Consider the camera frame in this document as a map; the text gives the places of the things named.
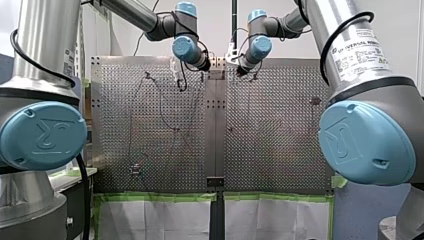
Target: blue end cap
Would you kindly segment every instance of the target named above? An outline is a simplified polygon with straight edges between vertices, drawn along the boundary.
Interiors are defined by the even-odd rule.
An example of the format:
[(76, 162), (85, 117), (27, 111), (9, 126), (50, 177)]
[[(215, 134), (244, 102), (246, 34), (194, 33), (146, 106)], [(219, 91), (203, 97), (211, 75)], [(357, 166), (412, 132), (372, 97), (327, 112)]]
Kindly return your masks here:
[(1, 159), (21, 170), (51, 170), (72, 161), (86, 139), (87, 126), (75, 108), (40, 102), (22, 108), (3, 124)]
[(331, 167), (361, 184), (397, 185), (415, 171), (415, 152), (407, 134), (379, 108), (342, 101), (321, 117), (319, 140)]
[(197, 46), (194, 41), (187, 36), (179, 36), (172, 44), (174, 55), (181, 61), (192, 63), (194, 61)]
[(197, 17), (197, 8), (196, 5), (194, 5), (191, 2), (180, 2), (177, 4), (177, 7), (175, 8), (175, 11), (183, 12), (188, 15), (191, 15), (193, 17)]
[(252, 11), (247, 17), (247, 21), (250, 23), (251, 21), (255, 20), (258, 17), (266, 17), (266, 11), (262, 9), (256, 9)]
[(258, 60), (266, 58), (271, 50), (272, 42), (266, 36), (259, 36), (255, 38), (250, 45), (250, 53)]

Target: white plastic sheet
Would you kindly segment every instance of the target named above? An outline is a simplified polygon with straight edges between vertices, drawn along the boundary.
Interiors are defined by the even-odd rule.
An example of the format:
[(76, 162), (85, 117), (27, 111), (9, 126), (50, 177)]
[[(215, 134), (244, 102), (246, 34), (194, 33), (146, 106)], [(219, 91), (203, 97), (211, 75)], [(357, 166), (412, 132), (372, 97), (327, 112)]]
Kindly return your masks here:
[(209, 240), (210, 201), (103, 202), (99, 240)]
[(226, 240), (328, 240), (331, 202), (225, 201)]

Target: metal stand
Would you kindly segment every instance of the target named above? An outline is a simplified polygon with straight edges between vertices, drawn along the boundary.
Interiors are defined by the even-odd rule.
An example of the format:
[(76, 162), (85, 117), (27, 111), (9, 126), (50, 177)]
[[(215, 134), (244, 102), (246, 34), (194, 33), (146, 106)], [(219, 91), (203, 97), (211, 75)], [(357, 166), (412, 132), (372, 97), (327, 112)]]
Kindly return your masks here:
[(0, 175), (0, 236), (4, 240), (65, 240), (66, 197), (45, 172)]
[(379, 224), (379, 240), (410, 240), (424, 231), (424, 191), (412, 186), (397, 217)]

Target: pegboard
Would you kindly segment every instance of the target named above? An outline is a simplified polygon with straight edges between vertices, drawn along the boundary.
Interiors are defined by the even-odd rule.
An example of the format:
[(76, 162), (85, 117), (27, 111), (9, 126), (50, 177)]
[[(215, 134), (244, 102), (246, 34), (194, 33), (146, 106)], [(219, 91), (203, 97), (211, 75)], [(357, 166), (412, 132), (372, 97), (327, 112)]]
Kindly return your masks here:
[(240, 79), (227, 69), (225, 189), (325, 194), (333, 171), (319, 120), (328, 87), (318, 60), (268, 59)]
[(203, 74), (180, 92), (170, 58), (92, 62), (96, 192), (204, 192)]
[(93, 59), (96, 192), (206, 192), (215, 174), (226, 191), (329, 193), (318, 60), (267, 59), (239, 78), (220, 59), (208, 74), (186, 71), (186, 92), (169, 61)]

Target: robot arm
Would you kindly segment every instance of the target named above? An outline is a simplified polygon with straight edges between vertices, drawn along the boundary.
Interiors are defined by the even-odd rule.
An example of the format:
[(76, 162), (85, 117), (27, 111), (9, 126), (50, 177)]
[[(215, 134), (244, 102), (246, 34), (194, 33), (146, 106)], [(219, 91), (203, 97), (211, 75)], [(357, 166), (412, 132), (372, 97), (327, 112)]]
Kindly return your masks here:
[(209, 70), (208, 54), (198, 46), (197, 9), (194, 4), (180, 2), (175, 13), (161, 17), (137, 0), (102, 0), (100, 3), (145, 31), (150, 41), (175, 37), (172, 51), (178, 59), (199, 70)]
[(374, 15), (354, 0), (299, 0), (283, 19), (249, 15), (246, 74), (271, 51), (269, 37), (299, 37), (309, 22), (330, 87), (319, 140), (331, 167), (362, 184), (424, 181), (424, 102), (414, 82), (392, 72), (370, 26)]
[(237, 73), (246, 75), (265, 59), (272, 50), (269, 38), (294, 39), (300, 37), (308, 24), (302, 19), (299, 9), (284, 18), (267, 17), (264, 10), (255, 10), (249, 14), (249, 48), (240, 58)]

